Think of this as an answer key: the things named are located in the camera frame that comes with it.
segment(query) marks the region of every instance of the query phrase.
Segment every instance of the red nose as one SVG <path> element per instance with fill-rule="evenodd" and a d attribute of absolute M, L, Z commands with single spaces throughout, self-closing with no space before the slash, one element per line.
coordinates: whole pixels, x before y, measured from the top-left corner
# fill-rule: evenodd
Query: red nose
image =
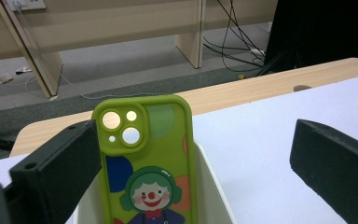
<path fill-rule="evenodd" d="M 149 197 L 149 199 L 155 199 L 156 198 L 156 194 L 154 192 L 150 192 L 149 194 L 147 194 L 147 196 Z"/>

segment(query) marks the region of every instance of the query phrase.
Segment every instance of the clown face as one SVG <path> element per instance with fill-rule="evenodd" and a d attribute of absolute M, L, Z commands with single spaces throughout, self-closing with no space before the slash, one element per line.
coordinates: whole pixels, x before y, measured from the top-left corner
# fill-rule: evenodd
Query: clown face
<path fill-rule="evenodd" d="M 154 211 L 164 208 L 171 200 L 167 187 L 160 186 L 157 182 L 145 184 L 136 189 L 131 196 L 134 206 L 142 211 Z"/>

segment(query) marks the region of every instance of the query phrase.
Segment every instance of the table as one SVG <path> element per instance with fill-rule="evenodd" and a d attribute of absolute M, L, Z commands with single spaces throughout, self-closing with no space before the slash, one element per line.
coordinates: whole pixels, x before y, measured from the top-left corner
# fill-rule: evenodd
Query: table
<path fill-rule="evenodd" d="M 331 63 L 323 63 L 296 70 L 285 71 L 264 77 L 254 77 L 178 95 L 191 106 L 193 115 L 199 115 L 234 105 L 242 105 L 294 91 L 295 86 L 319 87 L 358 77 L 358 59 L 349 58 Z M 42 120 L 24 127 L 12 148 L 10 156 L 30 153 L 62 129 L 74 123 L 91 118 L 91 111 Z"/>
<path fill-rule="evenodd" d="M 298 85 L 319 88 L 286 94 Z M 358 139 L 358 59 L 179 94 L 197 115 L 195 139 L 239 223 L 345 223 L 292 171 L 289 157 L 297 119 L 321 122 Z M 48 139 L 67 126 L 61 122 L 70 125 L 89 119 L 90 113 L 31 124 L 19 140 L 43 144 L 35 137 Z"/>

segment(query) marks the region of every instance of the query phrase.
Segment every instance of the blue circle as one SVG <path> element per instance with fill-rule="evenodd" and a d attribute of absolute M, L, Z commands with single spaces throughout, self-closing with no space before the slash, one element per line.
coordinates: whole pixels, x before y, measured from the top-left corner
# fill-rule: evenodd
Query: blue circle
<path fill-rule="evenodd" d="M 106 171 L 111 193 L 122 191 L 126 188 L 127 181 L 133 173 L 129 160 L 125 157 L 106 156 Z"/>

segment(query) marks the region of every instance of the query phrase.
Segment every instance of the camera cutout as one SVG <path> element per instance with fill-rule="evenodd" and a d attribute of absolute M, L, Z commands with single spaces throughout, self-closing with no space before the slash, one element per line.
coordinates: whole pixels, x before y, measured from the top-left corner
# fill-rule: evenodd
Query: camera cutout
<path fill-rule="evenodd" d="M 123 132 L 123 141 L 129 145 L 135 145 L 141 139 L 141 133 L 136 128 L 126 128 Z"/>
<path fill-rule="evenodd" d="M 121 119 L 118 113 L 109 111 L 103 115 L 103 125 L 108 129 L 115 129 L 120 125 Z"/>
<path fill-rule="evenodd" d="M 136 113 L 135 113 L 134 111 L 129 111 L 129 112 L 127 113 L 127 119 L 128 119 L 129 121 L 134 121 L 134 120 L 136 120 Z"/>
<path fill-rule="evenodd" d="M 112 136 L 109 136 L 109 142 L 115 142 L 116 141 L 116 138 L 112 135 Z"/>

